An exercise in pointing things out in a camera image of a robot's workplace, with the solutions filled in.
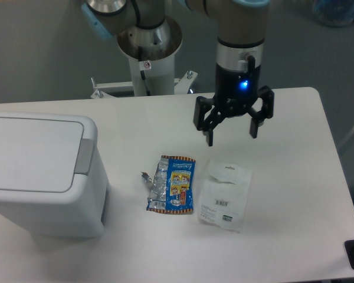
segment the cartoon image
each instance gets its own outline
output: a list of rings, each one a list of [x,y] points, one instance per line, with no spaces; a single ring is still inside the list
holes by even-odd
[[[179,195],[179,189],[177,186],[171,187],[171,196],[173,196],[173,195]]]

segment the barcode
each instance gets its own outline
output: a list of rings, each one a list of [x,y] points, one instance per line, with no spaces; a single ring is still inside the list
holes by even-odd
[[[228,206],[228,202],[226,202],[224,200],[218,200],[218,199],[215,199],[215,204],[221,205],[221,206]]]
[[[222,219],[224,221],[228,221],[228,222],[232,222],[232,217],[228,216],[228,215],[223,215]]]

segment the blue snack package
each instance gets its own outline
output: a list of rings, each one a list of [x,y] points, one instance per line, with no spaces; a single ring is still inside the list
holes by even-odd
[[[142,175],[151,189],[147,210],[165,214],[192,213],[194,168],[194,159],[163,155],[152,184],[146,173]]]

